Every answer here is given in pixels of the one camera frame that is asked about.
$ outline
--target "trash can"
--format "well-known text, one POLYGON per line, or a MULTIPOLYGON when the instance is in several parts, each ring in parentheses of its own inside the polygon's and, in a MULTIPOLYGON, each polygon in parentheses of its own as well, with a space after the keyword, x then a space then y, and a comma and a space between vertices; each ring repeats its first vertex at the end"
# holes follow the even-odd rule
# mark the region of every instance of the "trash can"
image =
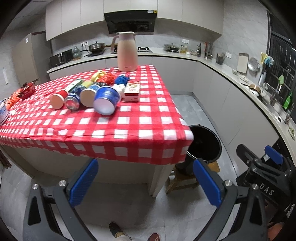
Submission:
POLYGON ((212 163, 222 152, 221 141, 209 128, 201 125, 192 125, 189 128, 194 140, 188 148, 185 161, 176 164, 176 169, 186 176, 193 175, 193 161, 202 158, 206 163, 212 163))

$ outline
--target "wooden stool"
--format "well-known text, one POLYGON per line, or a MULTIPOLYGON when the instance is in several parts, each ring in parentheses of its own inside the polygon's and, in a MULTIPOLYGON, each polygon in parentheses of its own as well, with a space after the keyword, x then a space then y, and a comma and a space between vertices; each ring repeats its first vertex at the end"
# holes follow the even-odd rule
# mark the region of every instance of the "wooden stool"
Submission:
MULTIPOLYGON (((214 172, 220 171, 217 161, 209 163, 207 166, 210 168, 210 170, 212 170, 214 172)), ((174 191, 174 190, 185 189, 185 188, 190 188, 190 187, 195 188, 199 185, 197 179, 195 178, 195 175, 185 176, 185 175, 181 174, 176 169, 175 166, 174 166, 174 169, 171 172, 170 176, 175 176, 175 178, 172 181, 170 181, 170 177, 168 177, 166 184, 165 184, 166 185, 166 189, 165 189, 166 194, 169 194, 171 191, 174 191), (181 185, 182 182, 185 182, 188 180, 194 180, 194 183, 181 185)))

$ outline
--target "foot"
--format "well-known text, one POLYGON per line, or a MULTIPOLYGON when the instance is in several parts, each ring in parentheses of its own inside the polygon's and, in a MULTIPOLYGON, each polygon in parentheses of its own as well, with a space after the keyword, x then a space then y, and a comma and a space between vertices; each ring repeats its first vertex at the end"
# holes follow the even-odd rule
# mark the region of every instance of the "foot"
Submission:
POLYGON ((153 233, 150 235, 147 241, 160 241, 160 236, 158 233, 153 233))
POLYGON ((117 238, 121 235, 125 235, 124 232, 121 230, 121 228, 114 222, 109 223, 109 229, 110 229, 111 234, 115 238, 117 238))

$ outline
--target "white countertop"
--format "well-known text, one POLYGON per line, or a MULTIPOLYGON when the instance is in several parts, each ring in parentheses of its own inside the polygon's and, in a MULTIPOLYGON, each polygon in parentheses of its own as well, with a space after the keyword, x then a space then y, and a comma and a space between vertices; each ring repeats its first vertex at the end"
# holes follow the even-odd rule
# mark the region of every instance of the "white countertop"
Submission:
MULTIPOLYGON (((296 141, 294 141, 292 139, 292 137, 290 136, 290 134, 288 132, 287 125, 284 124, 283 122, 279 123, 277 121, 277 119, 275 118, 275 116, 269 111, 269 109, 251 91, 249 91, 247 88, 245 88, 245 86, 243 84, 240 83, 240 78, 232 73, 231 67, 229 67, 225 64, 223 64, 223 65, 216 64, 215 58, 213 58, 212 60, 209 60, 209 59, 206 60, 203 57, 196 57, 193 55, 186 55, 186 54, 182 54, 182 53, 168 53, 168 52, 163 51, 162 48, 150 48, 150 49, 152 50, 152 53, 138 53, 138 56, 163 56, 163 57, 175 57, 175 58, 183 58, 183 59, 188 59, 188 60, 193 60, 193 61, 199 61, 199 62, 207 65, 208 67, 212 68, 213 70, 215 70, 216 72, 218 72, 219 74, 221 74, 222 76, 227 78, 228 80, 230 80, 233 84, 235 84, 238 88, 240 88, 241 91, 246 93, 247 96, 251 100, 253 100, 257 104, 257 106, 259 108, 261 108, 263 110, 263 112, 266 114, 266 116, 271 120, 271 122, 273 123, 273 125, 275 126, 275 128, 277 129, 279 134, 281 135, 283 141, 285 142, 285 144, 290 152, 290 155, 292 157, 292 160, 293 160, 294 164, 296 165, 296 141)), ((88 62, 88 61, 106 59, 106 58, 114 58, 114 57, 117 57, 117 54, 110 54, 110 49, 108 48, 107 50, 105 50, 104 54, 102 54, 102 55, 98 55, 98 56, 94 56, 94 57, 82 57, 78 60, 72 60, 68 63, 63 64, 63 65, 51 68, 50 70, 47 71, 47 73, 51 73, 51 72, 57 71, 59 69, 65 68, 65 67, 69 67, 71 65, 82 64, 82 63, 88 62)), ((296 131, 296 125, 293 122, 293 120, 290 120, 289 125, 292 126, 294 128, 294 130, 296 131)))

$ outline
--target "pants leg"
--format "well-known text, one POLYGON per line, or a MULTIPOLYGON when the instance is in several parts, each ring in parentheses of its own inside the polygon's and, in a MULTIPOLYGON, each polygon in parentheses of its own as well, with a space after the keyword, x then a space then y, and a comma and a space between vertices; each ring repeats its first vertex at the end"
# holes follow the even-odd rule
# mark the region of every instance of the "pants leg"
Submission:
POLYGON ((121 235, 121 236, 115 238, 113 241, 131 241, 131 240, 129 239, 128 236, 126 236, 126 235, 121 235))

